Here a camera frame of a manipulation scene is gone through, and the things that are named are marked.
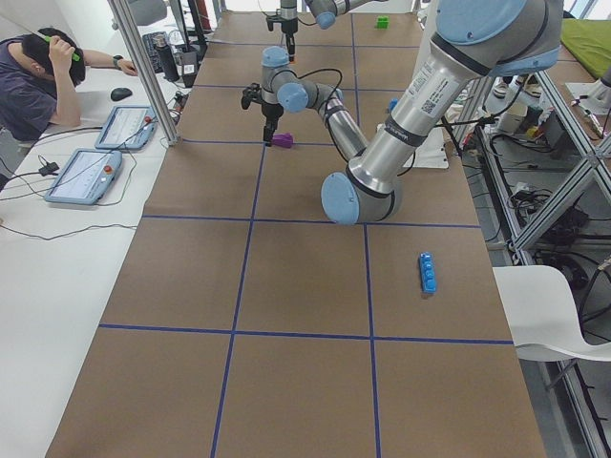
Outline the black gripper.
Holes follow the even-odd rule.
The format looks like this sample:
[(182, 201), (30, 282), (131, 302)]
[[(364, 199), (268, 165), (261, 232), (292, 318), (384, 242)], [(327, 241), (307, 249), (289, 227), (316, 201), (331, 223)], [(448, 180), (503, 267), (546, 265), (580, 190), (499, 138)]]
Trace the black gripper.
[(289, 62), (294, 62), (296, 52), (294, 34), (298, 31), (298, 18), (284, 18), (279, 14), (274, 14), (267, 15), (265, 21), (269, 31), (274, 31), (274, 26), (276, 24), (281, 26), (281, 31), (283, 34), (285, 34)]
[(279, 103), (262, 102), (262, 113), (265, 117), (263, 126), (263, 142), (266, 146), (272, 145), (273, 135), (278, 129), (278, 121), (283, 115), (283, 106)]

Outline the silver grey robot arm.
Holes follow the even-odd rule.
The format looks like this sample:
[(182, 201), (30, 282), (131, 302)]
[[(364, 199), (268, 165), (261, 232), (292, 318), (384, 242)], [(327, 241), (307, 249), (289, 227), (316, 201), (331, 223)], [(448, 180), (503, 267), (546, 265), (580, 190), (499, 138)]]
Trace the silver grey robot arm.
[[(314, 25), (318, 25), (322, 30), (330, 28), (338, 16), (344, 15), (351, 10), (355, 10), (370, 0), (306, 0), (305, 4), (314, 18)], [(297, 2), (282, 0), (280, 7), (273, 13), (264, 12), (266, 25), (269, 31), (274, 30), (274, 25), (279, 24), (285, 38), (285, 45), (288, 53), (288, 61), (293, 62), (295, 58), (295, 37), (300, 23), (297, 12)]]
[(366, 139), (337, 89), (299, 77), (285, 49), (263, 50), (262, 80), (245, 88), (242, 106), (259, 103), (269, 143), (284, 112), (316, 111), (346, 169), (329, 175), (321, 201), (339, 224), (386, 219), (399, 208), (399, 176), (468, 82), (546, 70), (558, 60), (560, 1), (441, 1), (430, 54), (373, 139)]

